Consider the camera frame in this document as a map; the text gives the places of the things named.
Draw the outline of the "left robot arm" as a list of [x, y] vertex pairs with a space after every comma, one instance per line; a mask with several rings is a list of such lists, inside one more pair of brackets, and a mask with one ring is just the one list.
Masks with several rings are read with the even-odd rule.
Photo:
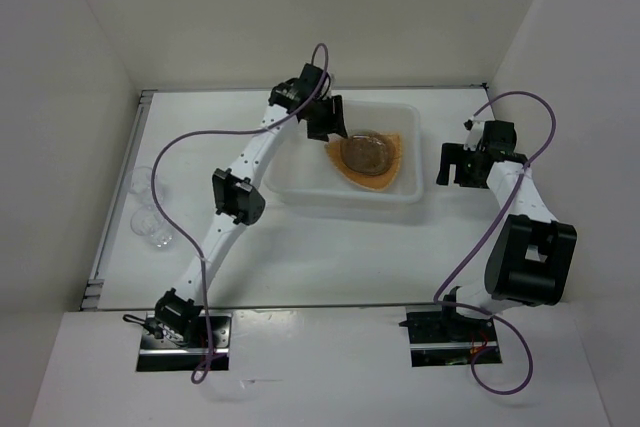
[[154, 309], [161, 334], [176, 346], [190, 345], [206, 326], [200, 316], [208, 312], [207, 291], [233, 244], [264, 213], [266, 200], [259, 187], [285, 138], [301, 120], [311, 140], [347, 135], [342, 98], [328, 95], [329, 81], [325, 67], [305, 64], [298, 77], [272, 89], [258, 128], [231, 133], [248, 136], [248, 143], [230, 166], [213, 172], [214, 214], [208, 231], [202, 241], [185, 237], [195, 256]]

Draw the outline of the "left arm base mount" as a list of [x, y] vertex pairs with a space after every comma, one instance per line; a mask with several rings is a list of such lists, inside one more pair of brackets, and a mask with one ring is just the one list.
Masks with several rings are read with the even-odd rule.
[[[142, 328], [136, 371], [186, 372], [195, 369], [206, 359], [209, 342], [205, 317], [201, 314], [196, 323], [195, 333], [189, 340], [162, 327], [152, 313], [142, 317], [126, 313], [122, 316], [126, 323]], [[212, 371], [226, 371], [229, 366], [232, 316], [221, 313], [210, 317], [214, 358]]]

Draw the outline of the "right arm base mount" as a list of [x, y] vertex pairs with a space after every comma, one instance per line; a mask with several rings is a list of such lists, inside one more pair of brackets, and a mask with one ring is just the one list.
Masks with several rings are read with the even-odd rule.
[[467, 318], [450, 308], [407, 310], [399, 323], [408, 335], [411, 366], [469, 366], [500, 364], [496, 329], [490, 320]]

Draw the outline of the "clear glass plate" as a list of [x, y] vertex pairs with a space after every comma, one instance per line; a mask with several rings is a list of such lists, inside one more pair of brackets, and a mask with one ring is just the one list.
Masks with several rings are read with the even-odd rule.
[[340, 158], [350, 170], [366, 176], [387, 172], [395, 147], [384, 135], [374, 131], [358, 131], [340, 142]]

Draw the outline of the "triangular woven bamboo tray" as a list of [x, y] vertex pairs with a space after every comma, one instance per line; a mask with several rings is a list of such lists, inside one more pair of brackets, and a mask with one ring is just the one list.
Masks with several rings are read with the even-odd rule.
[[400, 172], [403, 156], [403, 140], [398, 133], [380, 133], [386, 136], [395, 147], [395, 154], [390, 169], [377, 176], [366, 176], [356, 173], [342, 162], [340, 158], [340, 142], [342, 139], [339, 137], [337, 140], [330, 141], [325, 145], [325, 153], [336, 171], [348, 182], [363, 188], [365, 190], [373, 192], [382, 192], [390, 188], [394, 180]]

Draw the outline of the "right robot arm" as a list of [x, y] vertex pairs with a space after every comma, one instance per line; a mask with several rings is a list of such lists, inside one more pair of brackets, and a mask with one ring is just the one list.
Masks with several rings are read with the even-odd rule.
[[473, 319], [559, 303], [577, 243], [575, 227], [560, 222], [543, 202], [527, 157], [516, 151], [514, 124], [469, 119], [465, 128], [464, 143], [442, 145], [436, 183], [491, 191], [499, 218], [482, 237], [495, 240], [484, 277], [465, 286], [449, 279], [437, 290], [445, 303], [438, 328], [450, 340], [463, 338]]

